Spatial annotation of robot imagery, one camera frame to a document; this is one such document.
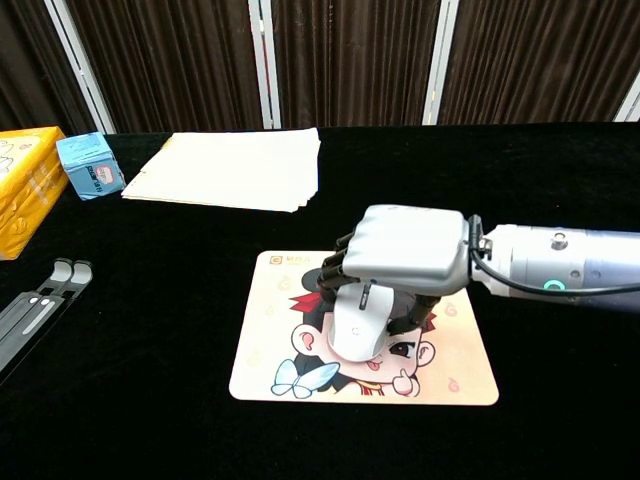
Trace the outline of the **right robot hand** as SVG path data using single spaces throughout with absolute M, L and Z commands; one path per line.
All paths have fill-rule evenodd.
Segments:
M 459 211 L 392 204 L 368 207 L 354 230 L 336 240 L 317 284 L 333 301 L 349 284 L 412 294 L 414 306 L 391 321 L 398 335 L 424 327 L 444 296 L 470 282 L 470 225 Z

